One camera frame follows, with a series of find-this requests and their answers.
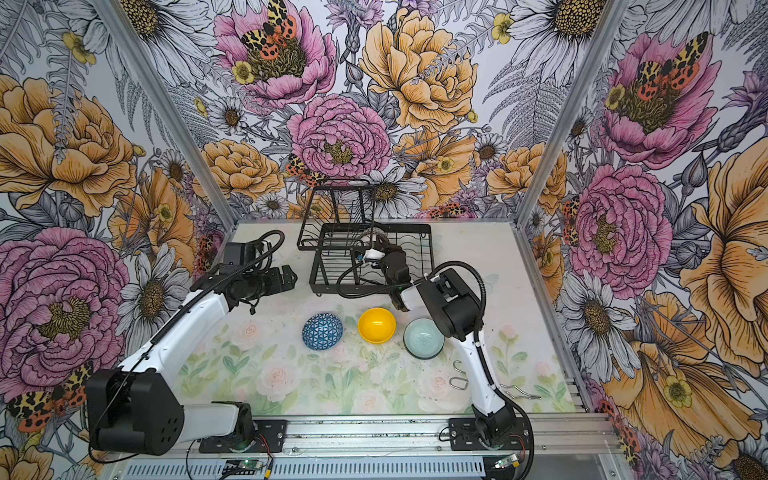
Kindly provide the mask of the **cream white bowl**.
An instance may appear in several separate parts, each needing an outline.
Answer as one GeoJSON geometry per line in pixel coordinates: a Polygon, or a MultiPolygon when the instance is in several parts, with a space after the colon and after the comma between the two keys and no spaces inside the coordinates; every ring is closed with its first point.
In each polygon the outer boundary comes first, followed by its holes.
{"type": "Polygon", "coordinates": [[[352,259],[357,263],[377,263],[384,257],[381,242],[373,237],[362,238],[350,248],[352,259]]]}

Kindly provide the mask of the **mint green bowl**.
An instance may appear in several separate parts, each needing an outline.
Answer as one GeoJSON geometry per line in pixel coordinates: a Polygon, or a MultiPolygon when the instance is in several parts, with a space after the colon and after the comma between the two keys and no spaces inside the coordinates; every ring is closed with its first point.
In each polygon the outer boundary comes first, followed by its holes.
{"type": "Polygon", "coordinates": [[[445,337],[433,320],[420,318],[407,325],[403,333],[403,342],[411,356],[419,360],[430,360],[442,352],[445,337]]]}

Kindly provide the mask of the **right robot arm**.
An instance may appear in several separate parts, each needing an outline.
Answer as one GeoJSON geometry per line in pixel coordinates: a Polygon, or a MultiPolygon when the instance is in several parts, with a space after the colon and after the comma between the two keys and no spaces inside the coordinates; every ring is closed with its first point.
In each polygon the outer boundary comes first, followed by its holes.
{"type": "Polygon", "coordinates": [[[479,272],[460,261],[443,262],[413,279],[406,254],[376,232],[352,248],[357,266],[372,265],[384,283],[373,290],[389,295],[400,311],[423,308],[454,345],[465,368],[475,425],[483,445],[499,448],[522,423],[524,411],[502,391],[487,358],[483,333],[487,289],[479,272]]]}

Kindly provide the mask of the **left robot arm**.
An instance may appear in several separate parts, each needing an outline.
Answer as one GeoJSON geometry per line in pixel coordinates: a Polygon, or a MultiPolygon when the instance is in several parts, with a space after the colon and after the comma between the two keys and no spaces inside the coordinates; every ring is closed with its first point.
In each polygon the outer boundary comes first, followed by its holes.
{"type": "Polygon", "coordinates": [[[172,386],[187,359],[233,309],[255,309],[262,298],[294,288],[293,270],[273,263],[283,242],[283,233],[272,230],[247,243],[228,243],[223,262],[193,283],[144,345],[89,378],[90,450],[161,456],[183,442],[216,439],[241,448],[255,440],[248,403],[183,404],[172,386]]]}

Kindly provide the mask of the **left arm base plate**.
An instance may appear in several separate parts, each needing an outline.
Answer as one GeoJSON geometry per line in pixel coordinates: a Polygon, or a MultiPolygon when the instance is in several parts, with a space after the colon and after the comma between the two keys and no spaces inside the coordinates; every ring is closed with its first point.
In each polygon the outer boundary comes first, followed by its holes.
{"type": "Polygon", "coordinates": [[[286,440],[287,420],[257,419],[253,421],[254,438],[238,440],[233,435],[228,437],[208,437],[200,441],[199,452],[202,454],[225,453],[281,453],[286,440]]]}

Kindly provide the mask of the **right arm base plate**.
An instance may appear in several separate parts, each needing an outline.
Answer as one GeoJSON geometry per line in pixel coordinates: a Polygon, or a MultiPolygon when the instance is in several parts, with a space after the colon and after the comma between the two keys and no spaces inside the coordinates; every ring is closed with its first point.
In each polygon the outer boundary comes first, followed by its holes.
{"type": "Polygon", "coordinates": [[[449,418],[447,432],[441,433],[440,436],[448,439],[452,451],[529,450],[533,439],[530,425],[519,420],[509,433],[503,434],[497,440],[492,440],[490,444],[484,443],[476,428],[475,420],[469,417],[449,418]]]}

